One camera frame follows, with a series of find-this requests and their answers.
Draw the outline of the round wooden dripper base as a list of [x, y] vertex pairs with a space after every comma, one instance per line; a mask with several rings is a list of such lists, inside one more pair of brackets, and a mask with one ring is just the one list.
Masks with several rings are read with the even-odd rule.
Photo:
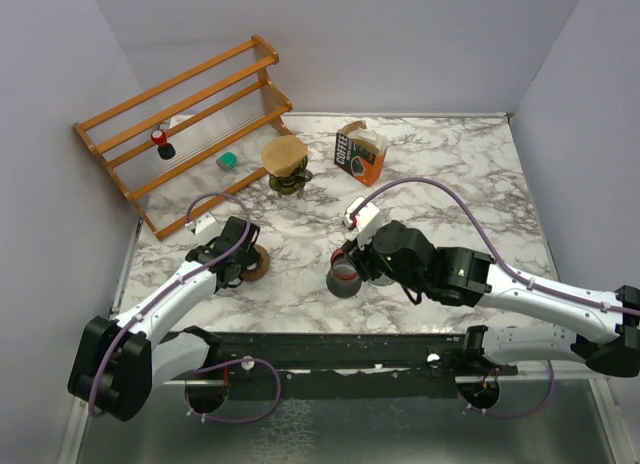
[[271, 262], [269, 253], [263, 246], [254, 244], [252, 246], [252, 252], [255, 260], [240, 274], [240, 277], [248, 282], [254, 282], [263, 278], [267, 274]]

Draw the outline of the grey carafe with red lid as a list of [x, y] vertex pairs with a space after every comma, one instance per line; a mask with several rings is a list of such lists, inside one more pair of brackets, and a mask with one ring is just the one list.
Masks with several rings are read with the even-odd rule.
[[361, 288], [361, 279], [355, 268], [346, 259], [344, 251], [337, 249], [331, 256], [326, 274], [326, 286], [331, 294], [340, 299], [354, 297]]

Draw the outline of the olive green glass dripper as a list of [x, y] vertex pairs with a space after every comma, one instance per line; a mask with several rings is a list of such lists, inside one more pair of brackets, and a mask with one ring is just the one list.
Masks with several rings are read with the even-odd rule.
[[313, 173], [307, 169], [308, 158], [304, 157], [289, 176], [276, 177], [269, 175], [269, 187], [280, 197], [295, 195], [300, 199], [305, 186], [313, 178]]

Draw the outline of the brown paper coffee filter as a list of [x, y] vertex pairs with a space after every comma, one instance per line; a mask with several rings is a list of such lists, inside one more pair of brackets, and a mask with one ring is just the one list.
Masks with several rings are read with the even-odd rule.
[[289, 177], [308, 155], [308, 147], [293, 135], [269, 141], [261, 152], [265, 170], [275, 177]]

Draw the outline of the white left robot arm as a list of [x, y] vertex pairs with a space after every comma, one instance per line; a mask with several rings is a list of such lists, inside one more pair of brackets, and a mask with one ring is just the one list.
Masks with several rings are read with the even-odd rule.
[[268, 269], [259, 233], [258, 225], [230, 217], [220, 235], [191, 249], [171, 278], [144, 301], [112, 319], [91, 319], [81, 334], [68, 392], [126, 422], [165, 382], [190, 371], [202, 379], [214, 376], [221, 355], [207, 332], [169, 333], [201, 301], [256, 280]]

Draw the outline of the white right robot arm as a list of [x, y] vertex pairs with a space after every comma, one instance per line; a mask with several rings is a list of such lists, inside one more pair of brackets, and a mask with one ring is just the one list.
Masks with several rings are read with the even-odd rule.
[[612, 377], [639, 374], [639, 290], [624, 285], [595, 291], [540, 278], [463, 247], [435, 247], [398, 221], [365, 244], [349, 240], [344, 258], [363, 281], [399, 284], [415, 305], [424, 298], [446, 306], [483, 307], [540, 320], [531, 328], [467, 329], [461, 367], [481, 375], [520, 361], [570, 361]]

